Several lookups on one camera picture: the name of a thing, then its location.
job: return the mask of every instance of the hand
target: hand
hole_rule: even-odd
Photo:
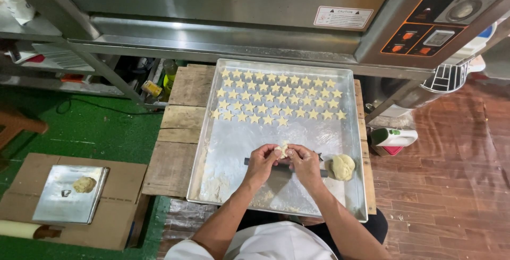
[[[248,185],[255,192],[262,187],[269,178],[269,174],[271,174],[271,166],[278,165],[277,159],[282,154],[282,151],[274,150],[277,146],[267,144],[252,152],[250,162],[248,163],[248,170],[241,185]]]
[[[319,155],[300,145],[289,144],[286,153],[292,160],[290,168],[294,168],[299,182],[309,192],[318,185],[323,185],[320,176]]]

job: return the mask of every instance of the caution sticker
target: caution sticker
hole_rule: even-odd
[[[373,11],[372,9],[320,6],[317,10],[317,16],[315,16],[314,25],[363,28]]]

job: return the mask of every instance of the wooden table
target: wooden table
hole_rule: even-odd
[[[214,70],[214,66],[204,65],[188,65],[177,70],[142,193],[186,197]],[[354,80],[354,89],[362,140],[368,214],[376,214],[360,81]]]

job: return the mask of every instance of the white shirt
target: white shirt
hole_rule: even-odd
[[[174,245],[165,260],[213,260],[193,240]],[[238,231],[224,260],[337,260],[333,251],[317,235],[294,222],[282,221],[252,226]]]

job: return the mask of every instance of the control panel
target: control panel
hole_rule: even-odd
[[[381,53],[430,57],[497,0],[422,0]]]

